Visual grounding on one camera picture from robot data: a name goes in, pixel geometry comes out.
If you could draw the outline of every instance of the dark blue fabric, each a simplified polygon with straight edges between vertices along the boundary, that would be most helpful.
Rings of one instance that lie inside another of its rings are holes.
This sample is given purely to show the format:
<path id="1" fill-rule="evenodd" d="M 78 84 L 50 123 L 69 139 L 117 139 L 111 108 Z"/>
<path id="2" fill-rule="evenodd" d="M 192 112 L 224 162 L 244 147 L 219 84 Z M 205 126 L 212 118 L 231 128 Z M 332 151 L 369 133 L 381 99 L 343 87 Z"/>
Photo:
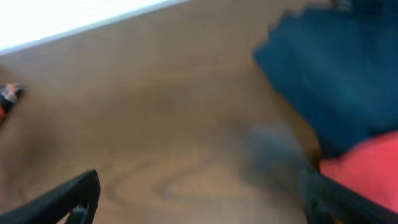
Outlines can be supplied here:
<path id="1" fill-rule="evenodd" d="M 398 129 L 398 2 L 366 8 L 369 1 L 351 13 L 307 9 L 285 16 L 254 52 L 329 157 Z"/>

